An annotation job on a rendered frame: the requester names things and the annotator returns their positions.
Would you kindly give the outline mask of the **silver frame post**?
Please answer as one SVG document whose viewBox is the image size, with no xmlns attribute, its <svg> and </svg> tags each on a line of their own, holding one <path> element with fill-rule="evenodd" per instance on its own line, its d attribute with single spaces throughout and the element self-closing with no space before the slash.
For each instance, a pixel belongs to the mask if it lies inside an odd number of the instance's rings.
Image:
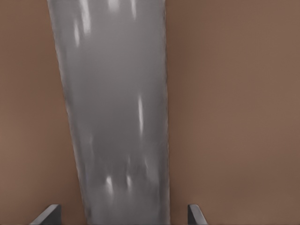
<svg viewBox="0 0 300 225">
<path fill-rule="evenodd" d="M 91 225 L 170 222 L 165 0 L 47 0 Z"/>
</svg>

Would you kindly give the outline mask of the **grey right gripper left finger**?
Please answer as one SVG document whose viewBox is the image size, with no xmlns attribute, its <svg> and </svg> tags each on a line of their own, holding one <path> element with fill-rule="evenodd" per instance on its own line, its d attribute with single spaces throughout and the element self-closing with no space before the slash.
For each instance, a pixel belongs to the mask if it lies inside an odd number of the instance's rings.
<svg viewBox="0 0 300 225">
<path fill-rule="evenodd" d="M 61 225 L 61 205 L 51 204 L 29 225 Z"/>
</svg>

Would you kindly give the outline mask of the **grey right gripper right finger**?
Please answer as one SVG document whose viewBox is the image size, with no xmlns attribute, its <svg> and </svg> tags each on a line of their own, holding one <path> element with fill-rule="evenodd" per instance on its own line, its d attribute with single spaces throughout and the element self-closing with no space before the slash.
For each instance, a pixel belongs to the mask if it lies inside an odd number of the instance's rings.
<svg viewBox="0 0 300 225">
<path fill-rule="evenodd" d="M 189 204 L 187 206 L 187 224 L 208 225 L 201 209 L 197 204 Z"/>
</svg>

